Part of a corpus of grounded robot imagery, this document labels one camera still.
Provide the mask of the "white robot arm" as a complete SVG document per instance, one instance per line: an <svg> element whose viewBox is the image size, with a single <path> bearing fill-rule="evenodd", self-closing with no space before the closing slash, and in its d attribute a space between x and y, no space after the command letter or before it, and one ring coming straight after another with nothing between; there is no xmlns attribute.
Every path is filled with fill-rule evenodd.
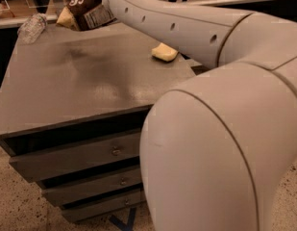
<svg viewBox="0 0 297 231"><path fill-rule="evenodd" d="M151 108L140 138L156 231L271 231L297 158L297 23L266 13L105 0L122 23L205 68Z"/></svg>

